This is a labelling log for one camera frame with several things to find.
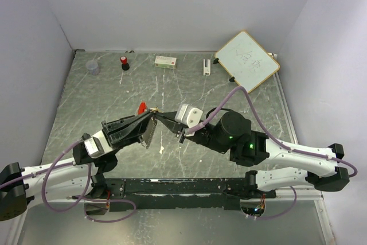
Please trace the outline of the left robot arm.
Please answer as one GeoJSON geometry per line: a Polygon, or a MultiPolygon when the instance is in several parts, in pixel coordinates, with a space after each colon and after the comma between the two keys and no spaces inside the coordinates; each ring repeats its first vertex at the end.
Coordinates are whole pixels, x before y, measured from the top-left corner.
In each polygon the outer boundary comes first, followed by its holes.
{"type": "Polygon", "coordinates": [[[76,201],[87,194],[103,197],[107,184],[100,179],[117,166],[117,152],[135,143],[146,146],[145,135],[154,123],[154,111],[145,109],[102,122],[100,131],[84,134],[50,164],[26,168],[17,162],[8,164],[1,171],[1,220],[23,214],[32,204],[49,206],[51,196],[59,198],[62,192],[76,201]]]}

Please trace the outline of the saw keychain with red handle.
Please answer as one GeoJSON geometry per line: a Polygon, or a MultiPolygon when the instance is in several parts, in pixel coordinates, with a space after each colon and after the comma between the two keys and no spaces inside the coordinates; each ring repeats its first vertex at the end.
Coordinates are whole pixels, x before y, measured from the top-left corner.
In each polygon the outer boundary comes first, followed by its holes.
{"type": "MultiPolygon", "coordinates": [[[[144,112],[149,111],[150,109],[147,107],[145,102],[141,102],[137,114],[142,115],[144,112]]],[[[148,149],[151,145],[151,141],[153,140],[153,136],[155,133],[155,128],[157,126],[157,120],[155,117],[150,117],[146,123],[146,129],[144,133],[141,135],[140,144],[145,148],[148,149]]]]}

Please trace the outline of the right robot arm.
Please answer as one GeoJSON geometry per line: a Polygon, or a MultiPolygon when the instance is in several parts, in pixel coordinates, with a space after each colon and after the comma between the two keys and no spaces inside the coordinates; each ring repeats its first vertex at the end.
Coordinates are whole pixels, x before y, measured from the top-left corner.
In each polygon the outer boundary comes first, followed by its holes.
{"type": "Polygon", "coordinates": [[[157,112],[155,116],[179,137],[180,142],[187,139],[218,153],[229,153],[230,161],[236,165],[280,165],[279,169],[246,173],[243,190],[248,197],[297,185],[337,192],[350,181],[347,168],[339,166],[343,157],[343,148],[339,144],[314,148],[271,139],[266,133],[253,131],[251,121],[233,110],[227,110],[215,125],[203,125],[199,115],[200,111],[194,109],[187,115],[176,111],[157,112]],[[185,133],[195,125],[201,125],[201,128],[191,134],[185,133]]]}

